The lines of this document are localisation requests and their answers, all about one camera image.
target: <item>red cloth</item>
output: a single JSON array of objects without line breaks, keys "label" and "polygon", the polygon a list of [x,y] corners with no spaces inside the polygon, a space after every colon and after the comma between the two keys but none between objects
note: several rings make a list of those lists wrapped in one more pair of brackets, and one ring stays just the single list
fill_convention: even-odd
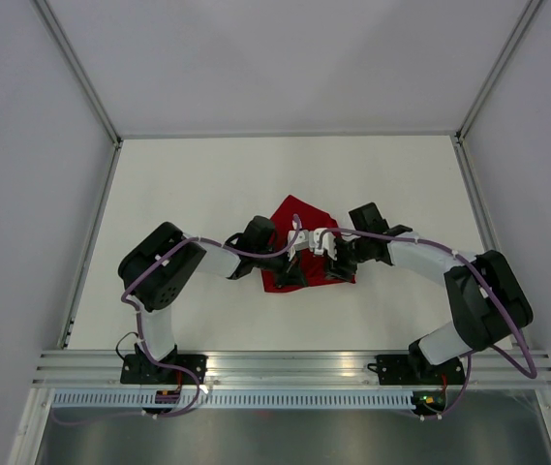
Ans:
[{"label": "red cloth", "polygon": [[[301,219],[304,230],[315,230],[316,228],[337,228],[337,222],[329,216],[328,213],[318,210],[300,201],[296,197],[287,196],[279,206],[277,211],[271,216],[272,222],[277,229],[277,242],[275,249],[279,250],[286,245],[288,240],[288,231],[292,231],[292,215],[296,213]],[[309,286],[324,286],[326,284],[337,284],[345,281],[339,279],[326,279],[324,276],[324,266],[326,258],[316,257],[309,250],[301,251],[301,270],[307,278]],[[297,289],[303,289],[300,286],[285,286],[282,289],[275,287],[275,279],[269,271],[262,272],[262,283],[266,293],[290,293]]]}]

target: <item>gray floor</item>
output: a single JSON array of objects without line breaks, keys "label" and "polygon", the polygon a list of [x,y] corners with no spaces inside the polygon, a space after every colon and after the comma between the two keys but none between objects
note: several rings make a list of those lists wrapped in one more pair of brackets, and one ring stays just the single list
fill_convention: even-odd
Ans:
[{"label": "gray floor", "polygon": [[[109,409],[62,409],[85,419]],[[468,392],[440,422],[389,411],[200,410],[49,423],[39,464],[551,464],[535,397]]]}]

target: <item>perforated metal strip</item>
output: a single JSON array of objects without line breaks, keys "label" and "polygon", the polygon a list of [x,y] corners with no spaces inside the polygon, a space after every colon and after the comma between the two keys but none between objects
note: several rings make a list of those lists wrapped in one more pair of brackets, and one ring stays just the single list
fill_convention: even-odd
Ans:
[{"label": "perforated metal strip", "polygon": [[[183,407],[193,398],[187,387],[177,407]],[[57,389],[53,407],[125,407],[161,408],[166,404],[155,402],[156,391],[146,389]],[[198,406],[210,409],[261,410],[409,410],[413,392],[394,390],[216,390],[201,394]]]}]

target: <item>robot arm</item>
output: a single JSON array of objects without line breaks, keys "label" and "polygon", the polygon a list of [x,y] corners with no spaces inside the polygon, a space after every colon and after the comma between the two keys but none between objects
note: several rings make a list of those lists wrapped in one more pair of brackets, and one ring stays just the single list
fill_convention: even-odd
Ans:
[{"label": "robot arm", "polygon": [[[497,308],[455,254],[449,255],[418,243],[418,234],[408,227],[398,225],[390,228],[373,203],[351,211],[350,215],[358,233],[380,234],[393,239],[362,236],[345,240],[321,229],[301,231],[287,254],[271,258],[238,257],[226,248],[204,243],[198,245],[196,242],[180,249],[134,291],[134,297],[145,310],[144,337],[153,356],[161,359],[175,347],[169,324],[161,325],[160,320],[168,318],[169,306],[194,272],[208,272],[235,280],[257,267],[272,272],[279,287],[304,286],[305,278],[298,266],[298,255],[304,249],[327,256],[327,278],[351,281],[358,264],[374,260],[408,268],[445,286],[452,321],[412,342],[409,347],[409,363],[419,376],[466,352],[485,350],[510,334]],[[289,234],[289,242],[295,233]],[[226,245],[237,251],[272,255],[274,234],[273,223],[256,216],[243,233],[235,234]],[[184,234],[172,223],[164,223],[144,239],[118,269],[125,289],[187,236],[190,235]],[[478,256],[468,253],[461,253],[460,256],[471,262],[485,278],[519,328],[533,320],[531,306],[502,254],[491,250]]]}]

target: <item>white tabletop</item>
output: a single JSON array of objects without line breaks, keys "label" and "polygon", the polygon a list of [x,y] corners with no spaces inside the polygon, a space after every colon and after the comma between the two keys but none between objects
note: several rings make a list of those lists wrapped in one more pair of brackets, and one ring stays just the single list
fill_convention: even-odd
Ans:
[{"label": "white tabletop", "polygon": [[[225,240],[288,194],[343,227],[375,202],[390,225],[482,251],[447,136],[125,140],[69,347],[111,349],[135,329],[117,267],[162,222]],[[266,294],[257,270],[239,281],[196,273],[170,324],[182,350],[338,351],[406,349],[449,319],[444,288],[365,263],[355,285],[290,294]]]}]

